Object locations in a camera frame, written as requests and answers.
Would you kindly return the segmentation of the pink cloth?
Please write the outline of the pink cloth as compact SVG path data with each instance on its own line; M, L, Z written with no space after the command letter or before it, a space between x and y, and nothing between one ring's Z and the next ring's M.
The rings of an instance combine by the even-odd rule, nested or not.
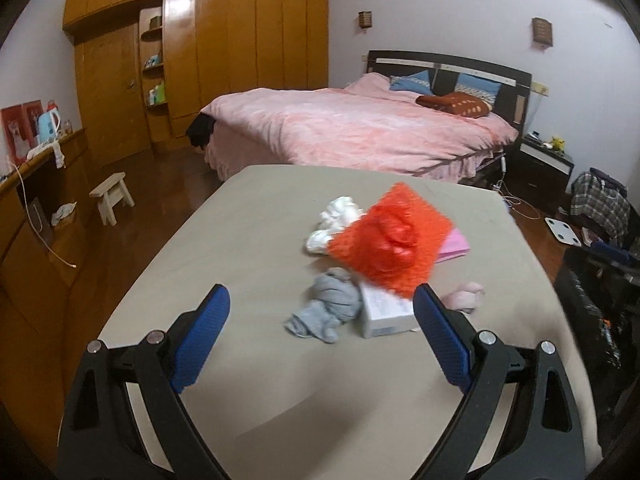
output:
M483 302L485 289L481 284L469 282L442 297L442 304L453 311L473 313Z

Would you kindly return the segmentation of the white small carton box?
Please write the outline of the white small carton box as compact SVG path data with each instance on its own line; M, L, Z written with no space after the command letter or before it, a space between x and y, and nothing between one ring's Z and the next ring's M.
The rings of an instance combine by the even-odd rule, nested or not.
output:
M419 328L410 299L365 280L359 282L359 289L364 338L396 335Z

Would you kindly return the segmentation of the orange foam net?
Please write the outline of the orange foam net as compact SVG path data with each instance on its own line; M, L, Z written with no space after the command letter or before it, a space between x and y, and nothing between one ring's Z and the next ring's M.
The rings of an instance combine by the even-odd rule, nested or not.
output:
M411 298L430 276L451 220L404 182L395 183L328 244L328 254L369 282Z

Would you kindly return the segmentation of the grey balled sock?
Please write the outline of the grey balled sock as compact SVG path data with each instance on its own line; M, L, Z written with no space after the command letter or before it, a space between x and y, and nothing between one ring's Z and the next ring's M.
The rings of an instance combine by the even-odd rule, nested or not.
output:
M329 268L314 278L306 304L284 322L285 330L298 338L314 338L325 344L338 341L337 330L352 322L362 309L360 288L343 268Z

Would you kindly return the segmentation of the white tissue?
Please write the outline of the white tissue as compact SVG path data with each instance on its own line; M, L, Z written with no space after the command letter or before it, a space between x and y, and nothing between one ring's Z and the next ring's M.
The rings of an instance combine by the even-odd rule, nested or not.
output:
M326 255L329 242L363 216L362 209L350 196L337 197L320 214L318 226L306 240L306 252Z

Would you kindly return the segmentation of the small white wooden stool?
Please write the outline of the small white wooden stool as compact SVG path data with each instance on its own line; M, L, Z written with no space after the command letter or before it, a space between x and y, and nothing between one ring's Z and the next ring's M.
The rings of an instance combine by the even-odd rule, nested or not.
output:
M116 226L114 207L118 203L124 202L130 208L134 208L136 204L128 190L125 178L126 174L123 171L114 172L89 193L89 196L96 200L104 226Z

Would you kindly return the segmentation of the yellow plush toy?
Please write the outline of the yellow plush toy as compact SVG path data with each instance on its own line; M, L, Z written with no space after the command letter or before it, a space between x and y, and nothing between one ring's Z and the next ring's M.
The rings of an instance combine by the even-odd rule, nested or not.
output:
M552 136L549 141L552 151L563 153L565 151L565 141L561 138L557 138L556 136Z

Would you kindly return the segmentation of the blue electric kettle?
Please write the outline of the blue electric kettle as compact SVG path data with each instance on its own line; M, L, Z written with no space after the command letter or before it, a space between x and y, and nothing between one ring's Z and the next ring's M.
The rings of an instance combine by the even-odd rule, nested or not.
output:
M58 109L46 110L38 117L38 143L46 144L58 138L61 131L61 116Z

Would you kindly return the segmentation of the brown dotted cushion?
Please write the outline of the brown dotted cushion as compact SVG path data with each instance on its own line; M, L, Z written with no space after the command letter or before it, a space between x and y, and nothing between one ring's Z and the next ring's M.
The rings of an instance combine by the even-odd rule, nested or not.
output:
M422 94L416 104L440 112L467 118L481 118L491 112L491 106L477 96L465 92L450 92L444 96Z

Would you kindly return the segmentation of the dark wooden headboard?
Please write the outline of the dark wooden headboard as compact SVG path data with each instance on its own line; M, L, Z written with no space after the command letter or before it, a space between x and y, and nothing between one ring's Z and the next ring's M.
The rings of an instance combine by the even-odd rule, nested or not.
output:
M414 51L370 50L367 73L409 76L428 70L436 94L454 91L460 75L488 80L499 85L494 113L523 133L526 122L531 74L509 66L462 58L462 56Z

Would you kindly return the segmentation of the right blue pillow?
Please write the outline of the right blue pillow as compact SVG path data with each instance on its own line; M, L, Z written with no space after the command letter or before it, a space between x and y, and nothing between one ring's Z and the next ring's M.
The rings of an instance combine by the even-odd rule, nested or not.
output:
M489 107L493 107L500 88L500 82L468 74L460 74L454 86L454 91L475 96L477 99L484 101Z

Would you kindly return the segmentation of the blue pillow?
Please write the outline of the blue pillow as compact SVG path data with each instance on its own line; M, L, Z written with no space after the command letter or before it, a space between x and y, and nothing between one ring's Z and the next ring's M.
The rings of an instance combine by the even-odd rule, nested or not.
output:
M408 76L393 76L390 78L390 91L408 91L421 96L432 96L431 75L428 70Z
M493 107L500 88L500 82L468 74L460 74L454 86L454 91L475 96L477 99L484 101L489 107Z

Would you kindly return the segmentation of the pink quilt bed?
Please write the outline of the pink quilt bed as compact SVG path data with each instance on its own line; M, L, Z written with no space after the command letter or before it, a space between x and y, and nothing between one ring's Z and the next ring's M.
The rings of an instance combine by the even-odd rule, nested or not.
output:
M218 96L205 161L227 180L254 165L350 168L457 183L518 138L495 113L430 110L390 78L365 74L344 89L257 88Z

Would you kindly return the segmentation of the left blue pillow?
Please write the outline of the left blue pillow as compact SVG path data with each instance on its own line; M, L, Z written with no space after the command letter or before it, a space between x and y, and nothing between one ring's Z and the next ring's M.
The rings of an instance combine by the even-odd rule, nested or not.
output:
M432 96L431 75L428 70L408 76L393 76L390 78L390 91L408 91L421 96Z

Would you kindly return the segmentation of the large wooden wardrobe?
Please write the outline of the large wooden wardrobe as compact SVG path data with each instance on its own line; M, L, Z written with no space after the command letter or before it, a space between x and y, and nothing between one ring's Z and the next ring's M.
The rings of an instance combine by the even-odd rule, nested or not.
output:
M329 78L329 0L65 0L63 28L100 166L183 146L217 96Z

